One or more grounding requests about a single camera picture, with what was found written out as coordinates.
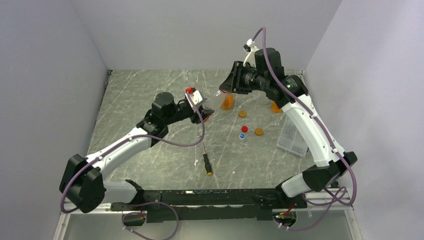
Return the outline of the red bottle cap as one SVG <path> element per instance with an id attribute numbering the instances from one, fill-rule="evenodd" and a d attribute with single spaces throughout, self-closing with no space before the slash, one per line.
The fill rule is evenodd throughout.
<path id="1" fill-rule="evenodd" d="M 248 130 L 249 130 L 249 128 L 248 128 L 247 126 L 245 126 L 245 125 L 243 125 L 243 126 L 241 127 L 241 131 L 242 131 L 243 133 L 246 133 Z"/>

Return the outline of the clear red-label bottle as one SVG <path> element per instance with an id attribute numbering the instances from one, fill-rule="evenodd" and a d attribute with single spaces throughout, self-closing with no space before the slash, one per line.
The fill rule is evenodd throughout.
<path id="1" fill-rule="evenodd" d="M 226 94 L 221 90 L 218 90 L 216 93 L 207 97 L 205 103 L 202 105 L 203 112 L 206 114 L 213 114 L 216 112 L 224 103 L 225 97 Z"/>

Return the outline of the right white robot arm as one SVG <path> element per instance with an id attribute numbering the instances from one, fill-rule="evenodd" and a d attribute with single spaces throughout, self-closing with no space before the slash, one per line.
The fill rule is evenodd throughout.
<path id="1" fill-rule="evenodd" d="M 294 123 L 305 140 L 314 165 L 283 181 L 275 194 L 276 203 L 289 207 L 295 197 L 308 191 L 320 192 L 348 172 L 358 160 L 329 133 L 315 111 L 309 91 L 300 77 L 286 75 L 280 53 L 274 48 L 251 51 L 254 63 L 235 61 L 221 91 L 247 95 L 264 92 Z"/>

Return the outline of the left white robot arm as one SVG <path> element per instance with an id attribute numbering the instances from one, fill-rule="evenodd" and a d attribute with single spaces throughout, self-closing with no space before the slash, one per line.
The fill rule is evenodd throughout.
<path id="1" fill-rule="evenodd" d="M 68 160 L 59 185 L 61 212 L 89 213 L 106 203 L 122 203 L 131 210 L 139 209 L 146 201 L 144 189 L 132 180 L 105 181 L 108 175 L 159 142 L 176 146 L 177 143 L 164 138 L 169 125 L 189 119 L 193 124 L 204 126 L 213 113 L 211 99 L 195 88 L 187 88 L 179 101 L 169 92 L 157 94 L 144 118 L 129 133 L 95 153 L 75 154 Z"/>

